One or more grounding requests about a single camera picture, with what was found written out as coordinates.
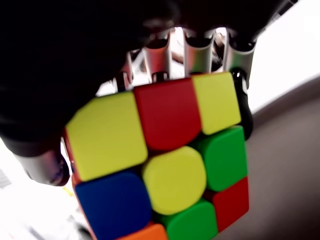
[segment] cube piece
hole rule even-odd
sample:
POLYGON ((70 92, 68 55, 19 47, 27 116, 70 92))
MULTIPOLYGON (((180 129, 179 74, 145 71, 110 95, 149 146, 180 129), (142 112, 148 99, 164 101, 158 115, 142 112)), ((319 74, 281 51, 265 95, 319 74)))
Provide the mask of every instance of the cube piece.
POLYGON ((145 141, 149 150, 170 151, 192 141, 201 120, 190 78, 135 87, 145 141))
POLYGON ((141 164, 148 155, 132 92, 93 99, 65 132, 68 155, 82 181, 141 164))
POLYGON ((218 193, 206 191, 203 197, 213 202, 218 231, 221 232, 249 210, 248 178, 218 193))
POLYGON ((192 81, 204 134, 214 134, 241 121, 231 73, 195 75, 192 81))
POLYGON ((83 182, 74 187, 81 208, 98 240, 114 240, 143 229, 151 220, 150 199, 132 172, 83 182))
POLYGON ((248 174, 244 131, 234 126, 190 144, 204 160, 207 188, 219 192, 248 174))
POLYGON ((170 240, 209 240, 218 233, 214 206, 201 199, 186 210, 170 216, 156 216, 170 240))
POLYGON ((163 215, 195 204, 207 181, 201 155, 188 146, 149 159, 142 168, 142 178, 153 210, 163 215))
POLYGON ((168 236, 164 226, 156 223, 147 225, 145 228, 127 236, 120 237, 118 240, 168 240, 168 236))

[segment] green sticker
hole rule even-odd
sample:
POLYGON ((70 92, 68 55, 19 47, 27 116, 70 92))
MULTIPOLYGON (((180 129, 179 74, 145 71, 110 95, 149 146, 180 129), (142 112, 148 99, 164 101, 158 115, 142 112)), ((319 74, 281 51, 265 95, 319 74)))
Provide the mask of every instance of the green sticker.
POLYGON ((201 199, 174 215, 157 215, 164 224, 169 240, 210 240, 218 234, 214 206, 201 199))
POLYGON ((199 137, 190 146, 201 153, 208 189, 223 191, 247 176, 245 137, 241 126, 199 137))

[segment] cube face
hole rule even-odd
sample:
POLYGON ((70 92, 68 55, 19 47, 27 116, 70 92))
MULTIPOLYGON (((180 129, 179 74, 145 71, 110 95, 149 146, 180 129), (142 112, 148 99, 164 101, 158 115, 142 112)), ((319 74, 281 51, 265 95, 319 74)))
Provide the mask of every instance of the cube face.
POLYGON ((202 132, 211 135, 241 121, 232 75, 229 72, 192 77, 202 132))
POLYGON ((86 105, 66 127, 65 145, 92 235, 209 240, 232 224, 249 206, 243 130, 231 127, 239 121, 229 73, 139 86, 86 105), (121 171, 131 167, 136 173, 121 171), (165 229, 147 225, 152 210, 165 229))
POLYGON ((247 176, 245 137, 241 126, 197 139, 191 145, 204 160, 207 188, 223 191, 247 176))
POLYGON ((141 164, 148 155, 132 92, 93 99, 65 131, 82 181, 141 164))
POLYGON ((151 224, 118 240, 168 240, 166 229, 161 224, 151 224))
POLYGON ((188 146, 152 157, 142 169, 142 178, 153 210, 163 215, 192 206, 206 187, 201 155, 188 146))
POLYGON ((215 209, 201 199, 188 209, 171 216, 160 216, 170 240, 210 240, 218 233, 215 209))
POLYGON ((200 132, 200 114, 190 78, 138 86, 133 92, 149 150, 174 150, 200 132))
POLYGON ((219 232, 223 231, 249 210, 248 178, 214 195, 219 232))
POLYGON ((151 220, 146 187, 131 172, 83 182, 74 190, 98 240, 113 240, 134 233, 151 220))

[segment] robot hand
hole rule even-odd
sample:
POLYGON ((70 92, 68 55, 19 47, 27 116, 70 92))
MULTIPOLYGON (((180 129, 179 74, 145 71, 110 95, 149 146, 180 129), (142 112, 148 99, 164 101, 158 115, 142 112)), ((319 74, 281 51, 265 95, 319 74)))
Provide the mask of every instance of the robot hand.
MULTIPOLYGON (((252 118, 246 91, 256 40, 293 2, 5 1, 0 7, 5 23, 0 40, 0 136, 31 179, 62 186, 69 179, 60 154, 64 126, 102 83, 119 73, 128 51, 155 48, 152 42, 159 33, 183 27, 186 75, 207 73, 212 30, 226 27, 223 69, 233 74, 248 138, 252 118), (202 64, 198 68, 195 59, 202 64)), ((168 55, 163 56, 168 67, 168 55)), ((146 59, 148 69, 154 69, 155 60, 146 59)), ((170 68, 165 69, 165 74, 163 69, 150 73, 151 78, 155 74, 154 82, 170 78, 170 68)))

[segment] yellow center piece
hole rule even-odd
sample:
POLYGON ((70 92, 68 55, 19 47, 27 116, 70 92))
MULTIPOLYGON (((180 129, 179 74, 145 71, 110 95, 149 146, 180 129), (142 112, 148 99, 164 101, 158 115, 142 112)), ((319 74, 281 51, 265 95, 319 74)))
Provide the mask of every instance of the yellow center piece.
POLYGON ((187 209, 202 196, 206 171, 201 155, 191 147, 152 157, 142 177, 154 211, 171 215, 187 209))

